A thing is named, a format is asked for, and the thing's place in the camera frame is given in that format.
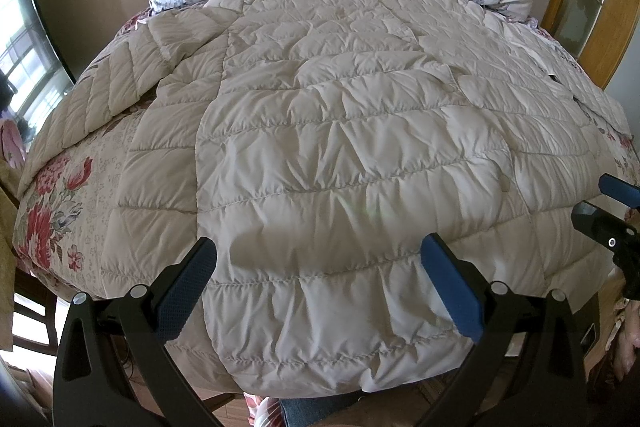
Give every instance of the blue clamp handle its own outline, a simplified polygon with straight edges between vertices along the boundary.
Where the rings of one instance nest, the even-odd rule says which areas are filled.
[[[611,174],[603,174],[598,182],[598,188],[610,198],[631,208],[640,209],[640,187],[623,182]]]
[[[151,285],[156,337],[162,343],[178,338],[216,269],[218,252],[201,237],[180,264],[167,266]]]
[[[458,260],[437,233],[422,240],[420,260],[458,331],[477,344],[484,333],[488,282],[473,264]]]

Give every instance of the black clamp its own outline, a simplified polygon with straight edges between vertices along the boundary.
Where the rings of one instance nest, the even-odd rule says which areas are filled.
[[[582,350],[564,293],[530,297],[503,282],[488,283],[436,233],[423,240],[420,257],[458,331],[476,345],[416,427],[584,427]],[[500,403],[478,413],[511,338],[520,332],[527,336],[510,386]]]
[[[603,174],[598,183],[603,194],[640,210],[640,187]],[[571,214],[574,229],[613,252],[613,262],[625,274],[623,295],[640,301],[640,239],[638,230],[599,206],[582,201]]]
[[[54,375],[56,427],[223,427],[204,407],[164,343],[176,339],[216,268],[216,247],[201,238],[151,286],[94,301],[79,293],[69,308]],[[164,417],[136,400],[112,335],[123,336]]]

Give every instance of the pink flower print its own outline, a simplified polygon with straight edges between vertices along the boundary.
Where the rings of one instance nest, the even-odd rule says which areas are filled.
[[[69,156],[61,154],[49,161],[36,176],[36,190],[39,195],[49,194],[60,179],[62,171],[69,162]]]
[[[82,187],[91,175],[91,164],[93,160],[89,157],[84,159],[82,166],[78,166],[65,180],[66,190],[78,190]]]
[[[76,245],[71,245],[71,248],[66,252],[66,256],[69,260],[69,268],[74,272],[78,272],[82,269],[82,253],[78,251]]]
[[[51,209],[36,203],[27,217],[27,235],[24,244],[18,245],[18,253],[33,259],[40,267],[49,268],[51,264],[51,250],[49,237],[51,235]]]

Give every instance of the person's leg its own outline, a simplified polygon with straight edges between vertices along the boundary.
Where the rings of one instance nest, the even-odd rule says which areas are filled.
[[[347,409],[363,395],[362,391],[323,398],[280,399],[286,427],[308,427],[334,412]]]

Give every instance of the white down comforter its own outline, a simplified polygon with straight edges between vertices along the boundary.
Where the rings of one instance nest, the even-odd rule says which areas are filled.
[[[456,367],[470,343],[421,268],[430,232],[488,280],[560,287],[573,308],[610,271],[570,223],[582,199],[610,208],[597,181],[616,172],[579,104],[628,134],[624,114],[528,28],[474,3],[164,12],[110,44],[60,103],[22,192],[156,85],[114,200],[97,209],[105,239],[81,289],[123,295],[212,238],[216,272],[168,344],[194,385],[309,397]]]

